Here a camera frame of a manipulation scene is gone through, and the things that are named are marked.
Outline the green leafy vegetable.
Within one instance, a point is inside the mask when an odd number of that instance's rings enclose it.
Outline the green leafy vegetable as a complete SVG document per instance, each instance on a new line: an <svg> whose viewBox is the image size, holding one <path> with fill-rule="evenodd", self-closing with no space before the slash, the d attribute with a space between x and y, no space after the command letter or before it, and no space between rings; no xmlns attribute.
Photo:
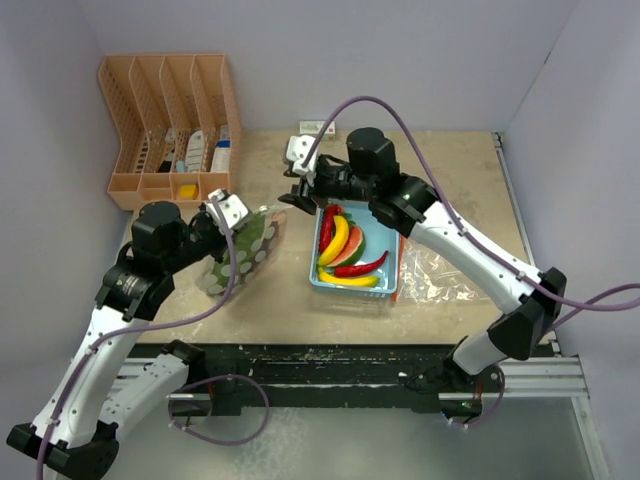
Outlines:
<svg viewBox="0 0 640 480"><path fill-rule="evenodd" d="M231 295L238 294L267 265L277 244L277 234L277 223L266 223L265 218L252 221L237 234L234 241L236 276ZM201 289L211 297L222 296L227 288L230 273L230 258L226 253L221 263L215 262L204 274Z"/></svg>

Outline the watermelon slice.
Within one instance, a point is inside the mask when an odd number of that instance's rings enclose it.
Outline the watermelon slice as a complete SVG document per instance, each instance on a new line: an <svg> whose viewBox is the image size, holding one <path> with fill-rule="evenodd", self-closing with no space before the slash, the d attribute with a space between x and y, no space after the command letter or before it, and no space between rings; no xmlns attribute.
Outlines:
<svg viewBox="0 0 640 480"><path fill-rule="evenodd" d="M362 257L366 248L366 239L361 227L350 228L349 237L341 253L327 265L327 268L354 265Z"/></svg>

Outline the clear bag with orange zipper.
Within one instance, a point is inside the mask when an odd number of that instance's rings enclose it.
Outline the clear bag with orange zipper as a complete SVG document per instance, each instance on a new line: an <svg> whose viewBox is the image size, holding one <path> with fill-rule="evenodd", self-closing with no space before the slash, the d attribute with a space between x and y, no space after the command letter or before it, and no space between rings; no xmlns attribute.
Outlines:
<svg viewBox="0 0 640 480"><path fill-rule="evenodd" d="M396 303L433 306L489 300L475 283L441 255L400 240L398 288L392 295Z"/></svg>

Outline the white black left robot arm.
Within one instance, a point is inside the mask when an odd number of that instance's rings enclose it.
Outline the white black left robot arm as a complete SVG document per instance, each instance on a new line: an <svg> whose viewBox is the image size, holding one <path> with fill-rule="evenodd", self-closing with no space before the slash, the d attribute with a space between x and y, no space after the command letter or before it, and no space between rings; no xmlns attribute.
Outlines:
<svg viewBox="0 0 640 480"><path fill-rule="evenodd" d="M155 330L152 322L174 290L175 274L207 256L233 256L233 234L249 214L237 196L222 190L210 194L190 222L168 201L140 210L131 241L103 277L61 383L34 419L7 437L10 447L35 460L37 478L103 478L124 438L162 399L202 387L205 354L179 340L124 388L113 384L141 334Z"/></svg>

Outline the clear polka dot zip bag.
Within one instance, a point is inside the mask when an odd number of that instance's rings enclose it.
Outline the clear polka dot zip bag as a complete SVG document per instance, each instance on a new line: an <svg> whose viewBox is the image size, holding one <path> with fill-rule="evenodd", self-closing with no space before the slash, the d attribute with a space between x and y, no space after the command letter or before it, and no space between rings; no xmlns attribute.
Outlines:
<svg viewBox="0 0 640 480"><path fill-rule="evenodd" d="M261 206L253 213L243 229L234 236L236 276L231 290L233 299L269 267L279 255L287 227L285 208L277 205ZM208 260L196 282L201 292L211 298L224 295L231 269L229 253L223 260Z"/></svg>

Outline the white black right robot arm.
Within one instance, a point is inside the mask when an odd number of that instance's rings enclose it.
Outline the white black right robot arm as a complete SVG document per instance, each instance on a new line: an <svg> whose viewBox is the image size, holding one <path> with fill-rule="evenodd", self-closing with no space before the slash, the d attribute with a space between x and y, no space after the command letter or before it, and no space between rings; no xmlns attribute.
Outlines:
<svg viewBox="0 0 640 480"><path fill-rule="evenodd" d="M379 223L444 257L501 311L484 332L464 338L449 354L446 383L467 391L487 367L528 359L559 315L566 276L509 254L446 205L432 185L401 172L394 144L381 130L352 131L347 160L319 154L314 142L308 135L288 140L285 174L299 182L281 201L309 214L329 200L364 201Z"/></svg>

